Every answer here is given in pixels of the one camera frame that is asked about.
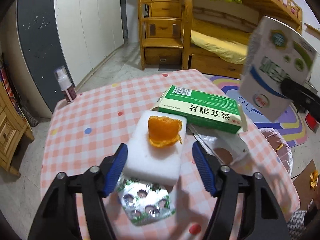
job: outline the bottle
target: bottle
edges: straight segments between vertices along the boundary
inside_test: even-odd
[[[64,98],[68,103],[73,102],[76,99],[77,94],[74,86],[72,85],[68,75],[66,74],[66,69],[64,66],[57,68],[55,71],[56,79],[59,83],[60,89],[64,95]]]

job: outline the green medicine box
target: green medicine box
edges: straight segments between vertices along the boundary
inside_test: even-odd
[[[230,133],[242,127],[242,108],[234,99],[171,86],[152,110],[182,115],[188,123]]]

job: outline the barcode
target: barcode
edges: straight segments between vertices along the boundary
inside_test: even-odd
[[[191,92],[192,92],[192,90],[176,87],[176,88],[173,90],[172,93],[174,93],[174,94],[180,94],[180,95],[185,95],[185,96],[191,96]]]

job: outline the pink trash bag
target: pink trash bag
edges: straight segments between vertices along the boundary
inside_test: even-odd
[[[272,128],[260,128],[260,132],[264,135],[264,137],[270,143],[271,147],[275,150],[289,176],[291,176],[293,159],[291,149],[288,146],[287,142],[277,130],[274,130]]]

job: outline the bunk bed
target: bunk bed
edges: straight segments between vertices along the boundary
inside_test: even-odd
[[[256,23],[225,12],[193,6],[193,0],[182,0],[182,3],[182,69],[192,68],[202,73],[240,78],[250,29],[253,31],[264,15],[283,21],[299,33],[302,30],[302,10],[293,0],[243,0],[243,5],[258,12]],[[230,24],[223,26],[198,20],[194,15],[227,19],[235,25],[230,27]],[[237,25],[248,28],[240,30],[234,27]],[[228,34],[232,32],[236,34],[230,37]]]
[[[301,33],[302,10],[293,0],[138,0],[142,70],[181,64],[240,78],[250,33],[264,15]]]

